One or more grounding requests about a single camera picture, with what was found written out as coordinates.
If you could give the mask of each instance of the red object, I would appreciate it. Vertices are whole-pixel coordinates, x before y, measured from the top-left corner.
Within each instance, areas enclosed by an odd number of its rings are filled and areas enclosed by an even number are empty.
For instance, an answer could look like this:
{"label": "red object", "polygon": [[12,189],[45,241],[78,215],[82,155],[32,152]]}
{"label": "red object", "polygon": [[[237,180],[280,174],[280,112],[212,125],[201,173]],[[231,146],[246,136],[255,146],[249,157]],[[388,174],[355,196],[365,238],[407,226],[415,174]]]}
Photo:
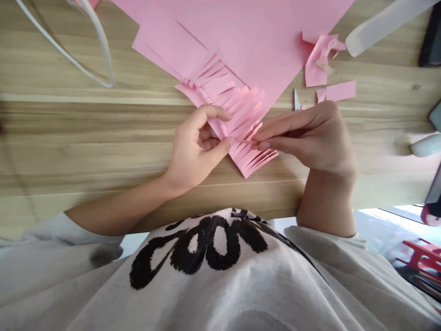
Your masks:
{"label": "red object", "polygon": [[424,205],[423,210],[421,211],[421,220],[424,224],[432,227],[441,226],[441,218],[433,216],[429,211],[428,205]]}
{"label": "red object", "polygon": [[419,240],[428,245],[417,245],[411,241],[405,240],[403,241],[403,244],[413,249],[413,255],[409,262],[405,262],[399,258],[397,260],[441,281],[441,277],[435,276],[425,270],[431,268],[441,273],[441,248],[424,239],[419,238]]}

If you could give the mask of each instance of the wood grain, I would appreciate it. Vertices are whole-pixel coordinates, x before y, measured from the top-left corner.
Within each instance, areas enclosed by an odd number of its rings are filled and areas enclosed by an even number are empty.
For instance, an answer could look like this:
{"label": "wood grain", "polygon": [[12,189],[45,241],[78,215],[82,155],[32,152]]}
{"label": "wood grain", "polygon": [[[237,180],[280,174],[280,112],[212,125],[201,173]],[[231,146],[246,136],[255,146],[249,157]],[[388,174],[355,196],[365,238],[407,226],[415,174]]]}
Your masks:
{"label": "wood grain", "polygon": [[[334,29],[344,40],[390,1],[357,0]],[[34,0],[39,16],[80,62],[105,73],[95,32],[86,17],[59,0]],[[176,80],[132,50],[137,25],[110,1],[98,8],[109,39],[118,86],[87,78],[35,29],[13,0],[0,3],[0,236],[83,201],[160,176],[171,156],[175,129],[194,110]],[[329,84],[357,80],[357,97],[339,103],[359,165],[357,209],[422,203],[440,163],[418,159],[409,143],[434,129],[427,114],[440,98],[441,71],[416,63],[430,13],[393,32],[357,58],[331,61]],[[414,84],[421,89],[414,91]],[[267,118],[291,111],[292,90],[316,103],[316,88],[299,73]],[[308,170],[281,155],[245,180],[226,158],[197,188],[152,217],[179,220],[225,207],[265,218],[295,214]]]}

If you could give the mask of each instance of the left hand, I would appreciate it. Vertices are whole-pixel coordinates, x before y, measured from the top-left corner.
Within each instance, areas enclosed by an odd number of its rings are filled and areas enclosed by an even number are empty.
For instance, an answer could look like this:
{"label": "left hand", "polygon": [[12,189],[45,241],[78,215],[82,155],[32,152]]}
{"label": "left hand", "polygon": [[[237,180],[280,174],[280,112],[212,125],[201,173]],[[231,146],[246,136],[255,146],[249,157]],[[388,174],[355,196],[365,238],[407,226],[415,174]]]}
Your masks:
{"label": "left hand", "polygon": [[221,142],[208,125],[209,118],[228,122],[231,115],[221,107],[203,105],[176,130],[172,160],[164,174],[176,196],[202,183],[230,151],[233,138]]}

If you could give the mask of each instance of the white wire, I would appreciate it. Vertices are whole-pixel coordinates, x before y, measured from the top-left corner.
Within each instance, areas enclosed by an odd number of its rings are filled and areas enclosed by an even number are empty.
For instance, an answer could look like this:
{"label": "white wire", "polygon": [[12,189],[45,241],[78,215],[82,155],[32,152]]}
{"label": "white wire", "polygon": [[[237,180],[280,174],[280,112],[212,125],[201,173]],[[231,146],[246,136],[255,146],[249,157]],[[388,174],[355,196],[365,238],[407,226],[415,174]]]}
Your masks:
{"label": "white wire", "polygon": [[98,19],[98,16],[96,15],[95,11],[93,10],[92,6],[88,2],[88,0],[80,0],[81,4],[83,5],[84,10],[89,15],[90,19],[92,20],[93,25],[95,26],[96,33],[98,34],[98,38],[101,43],[101,49],[102,53],[104,55],[104,59],[106,60],[106,68],[109,73],[109,79],[110,84],[103,82],[102,80],[98,79],[94,75],[92,75],[89,71],[87,71],[81,64],[79,64],[73,57],[71,57],[64,49],[61,48],[59,44],[41,27],[41,25],[37,22],[37,20],[32,16],[32,14],[29,12],[29,10],[26,8],[26,6],[23,4],[22,0],[16,0],[20,8],[24,11],[27,17],[31,20],[32,23],[37,27],[38,30],[63,54],[65,57],[68,58],[70,62],[75,64],[78,69],[80,69],[83,73],[85,73],[87,76],[92,78],[94,81],[98,82],[104,87],[108,88],[114,88],[115,87],[115,78],[113,76],[113,69],[112,69],[112,60],[110,58],[110,50],[109,45],[107,43],[106,34],[104,33],[104,29],[102,28],[101,22]]}

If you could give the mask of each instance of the red chair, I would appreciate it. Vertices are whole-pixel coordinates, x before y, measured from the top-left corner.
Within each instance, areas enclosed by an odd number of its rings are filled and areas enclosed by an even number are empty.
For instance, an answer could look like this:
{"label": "red chair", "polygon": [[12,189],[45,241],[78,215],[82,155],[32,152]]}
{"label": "red chair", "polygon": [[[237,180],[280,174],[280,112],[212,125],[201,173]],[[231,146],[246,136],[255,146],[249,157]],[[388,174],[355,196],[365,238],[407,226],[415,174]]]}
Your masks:
{"label": "red chair", "polygon": [[438,281],[441,281],[441,277],[435,276],[425,270],[431,268],[441,273],[441,248],[424,239],[419,238],[419,240],[428,245],[417,245],[411,241],[405,240],[403,241],[403,244],[413,249],[412,257],[409,262],[405,262],[399,258],[397,258],[397,260],[422,273],[436,278]]}

